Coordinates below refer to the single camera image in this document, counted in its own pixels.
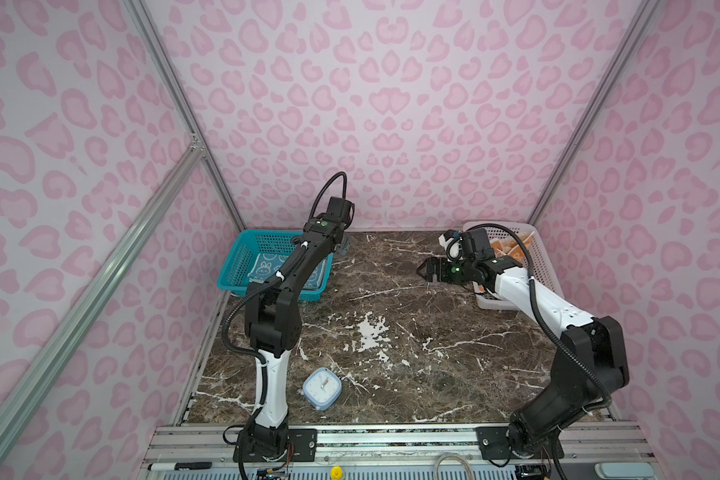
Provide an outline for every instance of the black mounting plate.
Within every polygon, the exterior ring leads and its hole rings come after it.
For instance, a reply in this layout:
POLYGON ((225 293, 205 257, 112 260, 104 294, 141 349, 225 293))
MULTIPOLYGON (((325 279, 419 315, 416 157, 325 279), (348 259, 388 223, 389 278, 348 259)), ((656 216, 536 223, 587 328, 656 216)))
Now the black mounting plate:
MULTIPOLYGON (((477 427, 475 433, 478 434, 478 447, 480 447, 480 455, 483 460, 494 460, 501 461, 507 459, 509 456, 509 446, 507 444, 507 427, 477 427)), ((557 440, 557 451, 560 453, 559 458, 564 458, 563 447, 560 445, 560 440, 557 440)), ((546 458, 541 452, 534 454, 532 458, 546 458)), ((519 456, 512 454, 511 460, 523 460, 519 456)))
MULTIPOLYGON (((314 428, 291 428, 288 430, 288 441, 293 444, 293 458, 291 462, 314 462, 315 450, 317 449, 317 430, 314 428)), ((239 448, 235 448, 232 456, 234 462, 238 461, 239 448)), ((245 463, 267 463, 264 457, 258 453, 248 452, 243 454, 245 463)))

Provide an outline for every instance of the wall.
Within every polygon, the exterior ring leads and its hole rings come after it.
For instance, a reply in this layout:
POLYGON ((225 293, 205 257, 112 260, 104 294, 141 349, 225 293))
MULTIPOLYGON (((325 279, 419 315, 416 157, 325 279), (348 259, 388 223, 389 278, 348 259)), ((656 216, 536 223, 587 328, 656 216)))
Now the wall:
POLYGON ((0 0, 0 403, 188 145, 117 0, 0 0))
POLYGON ((250 227, 525 221, 637 0, 149 0, 250 227))
POLYGON ((720 1, 673 0, 540 224, 565 294, 617 318, 669 479, 720 479, 720 1))
POLYGON ((1 480, 135 477, 154 428, 178 408, 234 238, 198 166, 1 467, 1 480))

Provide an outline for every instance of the blue cloth with bunny print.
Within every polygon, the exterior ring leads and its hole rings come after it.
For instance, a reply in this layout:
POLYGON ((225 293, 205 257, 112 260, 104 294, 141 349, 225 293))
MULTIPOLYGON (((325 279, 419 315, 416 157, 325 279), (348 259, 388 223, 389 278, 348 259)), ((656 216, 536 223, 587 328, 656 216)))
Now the blue cloth with bunny print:
MULTIPOLYGON (((251 282, 264 283, 264 280, 275 272, 288 260, 288 255, 259 254, 253 262, 253 268, 248 273, 251 282)), ((322 274, 326 271, 326 260, 320 262, 312 271, 309 280, 304 284, 304 290, 317 290, 322 282, 322 274)))

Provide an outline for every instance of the blue alarm clock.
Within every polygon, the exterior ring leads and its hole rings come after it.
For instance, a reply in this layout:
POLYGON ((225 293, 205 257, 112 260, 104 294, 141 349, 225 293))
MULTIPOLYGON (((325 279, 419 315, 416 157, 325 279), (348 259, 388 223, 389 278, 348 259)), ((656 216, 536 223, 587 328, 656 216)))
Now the blue alarm clock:
POLYGON ((304 397, 317 410, 326 410, 342 393, 342 381, 327 368, 315 370, 302 386, 304 397))

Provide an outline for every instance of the brown marble surface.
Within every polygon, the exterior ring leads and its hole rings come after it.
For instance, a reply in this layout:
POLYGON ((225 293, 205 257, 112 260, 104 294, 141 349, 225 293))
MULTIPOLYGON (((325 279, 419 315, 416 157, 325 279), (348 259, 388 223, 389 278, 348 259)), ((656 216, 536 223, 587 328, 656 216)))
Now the brown marble surface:
MULTIPOLYGON (((353 233, 336 255, 319 302, 300 302, 303 330, 288 371, 290 423, 503 422, 547 384, 554 348, 516 311, 480 310, 461 286, 416 275, 442 255, 436 232, 353 233), (342 394, 319 412, 299 394, 319 367, 342 394)), ((230 337, 247 346, 242 315, 230 337)), ((218 335, 189 422, 244 422, 254 401, 254 362, 218 335)))

